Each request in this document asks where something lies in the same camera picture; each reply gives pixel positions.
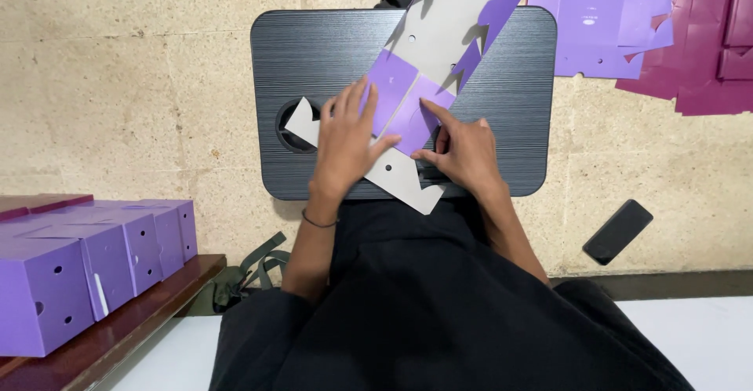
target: black phone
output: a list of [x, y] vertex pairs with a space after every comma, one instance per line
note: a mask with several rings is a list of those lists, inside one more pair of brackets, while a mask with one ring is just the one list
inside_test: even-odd
[[583, 251], [606, 266], [653, 220], [654, 216], [637, 201], [627, 200], [583, 245]]

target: black clothing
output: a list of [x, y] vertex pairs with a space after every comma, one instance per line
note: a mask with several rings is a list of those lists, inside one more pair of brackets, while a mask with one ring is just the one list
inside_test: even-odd
[[592, 282], [551, 290], [440, 202], [345, 206], [318, 307], [229, 309], [210, 389], [692, 389]]

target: green backpack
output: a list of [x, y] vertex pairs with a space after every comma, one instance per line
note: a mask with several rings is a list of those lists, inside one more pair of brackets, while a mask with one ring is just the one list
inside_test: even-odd
[[[275, 250], [286, 240], [285, 234], [278, 232], [247, 255], [240, 266], [225, 267], [189, 303], [190, 307], [185, 312], [185, 316], [212, 316], [224, 313], [225, 310], [249, 296], [252, 290], [246, 287], [257, 278], [261, 289], [271, 289], [272, 281], [267, 272], [277, 266], [280, 267], [280, 271], [285, 272], [287, 261], [290, 260], [289, 252]], [[256, 264], [256, 270], [249, 274], [254, 264]]]

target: stack of purple boxes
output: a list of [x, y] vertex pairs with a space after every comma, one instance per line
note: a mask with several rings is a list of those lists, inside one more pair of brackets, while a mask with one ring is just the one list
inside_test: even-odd
[[93, 200], [0, 222], [0, 356], [46, 356], [194, 255], [191, 200]]

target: hand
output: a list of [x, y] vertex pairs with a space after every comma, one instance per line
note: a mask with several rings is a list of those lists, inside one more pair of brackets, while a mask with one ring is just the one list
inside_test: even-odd
[[377, 158], [400, 142], [399, 135], [390, 135], [369, 146], [379, 93], [377, 86], [372, 84], [359, 116], [358, 106], [366, 83], [364, 75], [322, 107], [316, 168], [309, 184], [311, 194], [320, 193], [339, 203], [350, 187], [371, 169]]
[[484, 191], [507, 191], [497, 168], [494, 134], [483, 117], [464, 124], [446, 108], [421, 98], [421, 104], [442, 122], [436, 152], [416, 150], [412, 159], [423, 159], [437, 166], [453, 182], [480, 199]]

